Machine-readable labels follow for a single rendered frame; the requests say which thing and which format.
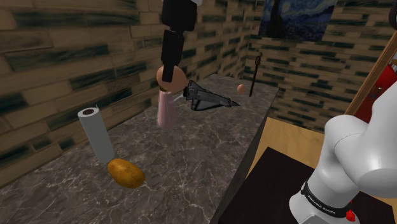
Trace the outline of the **blue night sky wall picture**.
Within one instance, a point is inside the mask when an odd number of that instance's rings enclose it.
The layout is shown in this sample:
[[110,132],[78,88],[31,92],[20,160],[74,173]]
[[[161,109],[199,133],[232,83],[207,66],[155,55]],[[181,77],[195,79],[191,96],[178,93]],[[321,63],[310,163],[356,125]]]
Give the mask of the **blue night sky wall picture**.
[[265,0],[258,35],[321,41],[337,0]]

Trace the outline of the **pink translucent bottle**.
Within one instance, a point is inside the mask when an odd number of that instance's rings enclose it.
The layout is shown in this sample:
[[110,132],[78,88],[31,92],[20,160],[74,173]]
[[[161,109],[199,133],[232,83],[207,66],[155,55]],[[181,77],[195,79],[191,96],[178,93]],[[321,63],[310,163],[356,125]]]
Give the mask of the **pink translucent bottle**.
[[172,128],[177,124],[178,114],[175,103],[182,95],[174,97],[172,92],[159,91],[157,123],[163,129]]

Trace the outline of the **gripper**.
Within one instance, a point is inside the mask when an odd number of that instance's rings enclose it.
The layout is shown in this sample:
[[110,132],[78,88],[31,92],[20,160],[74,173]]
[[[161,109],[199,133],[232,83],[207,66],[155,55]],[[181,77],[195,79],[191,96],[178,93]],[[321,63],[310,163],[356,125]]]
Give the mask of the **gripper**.
[[163,0],[162,23],[171,28],[164,30],[161,61],[164,64],[162,81],[171,83],[174,67],[181,61],[183,31],[193,31],[197,22],[197,4],[192,0]]

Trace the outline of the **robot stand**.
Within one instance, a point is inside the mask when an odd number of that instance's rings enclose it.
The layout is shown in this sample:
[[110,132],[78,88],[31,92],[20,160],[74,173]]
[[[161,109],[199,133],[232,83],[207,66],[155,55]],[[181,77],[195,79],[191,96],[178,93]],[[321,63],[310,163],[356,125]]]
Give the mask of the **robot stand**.
[[[298,224],[289,199],[300,191],[314,169],[268,147],[239,188],[219,224]],[[393,209],[360,192],[347,210],[360,224],[397,224]]]

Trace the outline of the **grey paper towel roll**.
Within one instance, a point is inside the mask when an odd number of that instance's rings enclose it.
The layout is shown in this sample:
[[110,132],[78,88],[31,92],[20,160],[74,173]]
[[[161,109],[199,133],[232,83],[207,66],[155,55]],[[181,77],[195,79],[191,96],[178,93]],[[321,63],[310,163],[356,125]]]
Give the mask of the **grey paper towel roll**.
[[99,108],[85,108],[78,118],[99,162],[108,163],[115,155]]

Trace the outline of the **large brown egg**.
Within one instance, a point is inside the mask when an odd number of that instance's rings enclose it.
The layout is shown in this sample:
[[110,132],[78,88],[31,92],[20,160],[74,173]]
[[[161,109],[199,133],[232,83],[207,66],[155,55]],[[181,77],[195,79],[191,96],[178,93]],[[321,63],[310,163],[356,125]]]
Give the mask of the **large brown egg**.
[[170,83],[162,80],[164,67],[161,66],[156,75],[158,86],[163,92],[176,93],[182,91],[187,86],[188,81],[185,73],[178,66],[174,66],[172,81]]

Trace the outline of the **black toy jet plane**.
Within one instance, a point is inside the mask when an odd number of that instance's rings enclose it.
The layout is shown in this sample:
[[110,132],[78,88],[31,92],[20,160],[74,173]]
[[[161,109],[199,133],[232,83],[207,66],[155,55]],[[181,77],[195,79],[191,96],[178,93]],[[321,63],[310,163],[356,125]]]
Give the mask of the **black toy jet plane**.
[[227,108],[240,106],[240,104],[232,101],[230,98],[214,94],[211,91],[202,88],[192,80],[190,80],[188,82],[188,86],[184,88],[183,96],[187,101],[192,102],[191,110],[193,111],[205,111],[222,106]]

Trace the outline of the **brown potato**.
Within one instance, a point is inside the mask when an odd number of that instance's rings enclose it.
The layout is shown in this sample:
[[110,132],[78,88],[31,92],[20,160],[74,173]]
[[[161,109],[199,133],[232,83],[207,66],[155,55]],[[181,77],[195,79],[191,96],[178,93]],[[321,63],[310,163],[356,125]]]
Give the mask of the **brown potato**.
[[121,158],[109,162],[108,172],[116,183],[126,188],[137,188],[145,181],[145,175],[140,168]]

